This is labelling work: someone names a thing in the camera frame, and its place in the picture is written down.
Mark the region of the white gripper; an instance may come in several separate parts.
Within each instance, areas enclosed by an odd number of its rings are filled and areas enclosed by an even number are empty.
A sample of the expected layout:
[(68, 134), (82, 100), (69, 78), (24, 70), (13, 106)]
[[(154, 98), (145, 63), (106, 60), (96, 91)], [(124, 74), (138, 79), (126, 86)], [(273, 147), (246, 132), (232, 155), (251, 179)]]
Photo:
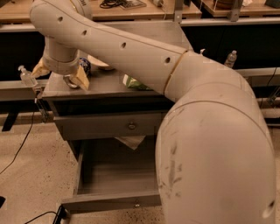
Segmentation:
[(79, 66), (79, 51), (58, 43), (53, 38), (45, 38), (45, 49), (42, 59), (33, 68), (34, 78), (48, 75), (50, 71), (70, 75), (70, 81), (76, 86), (88, 90), (89, 80), (82, 66)]

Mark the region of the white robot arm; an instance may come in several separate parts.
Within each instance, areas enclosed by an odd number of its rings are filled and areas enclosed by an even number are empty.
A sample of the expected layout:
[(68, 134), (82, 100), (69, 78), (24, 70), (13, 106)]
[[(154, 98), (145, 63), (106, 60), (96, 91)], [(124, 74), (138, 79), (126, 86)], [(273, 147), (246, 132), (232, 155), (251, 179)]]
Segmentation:
[(88, 0), (33, 0), (43, 61), (77, 69), (83, 51), (173, 105), (157, 133), (157, 184), (166, 224), (275, 224), (274, 147), (247, 81), (192, 50), (97, 24)]

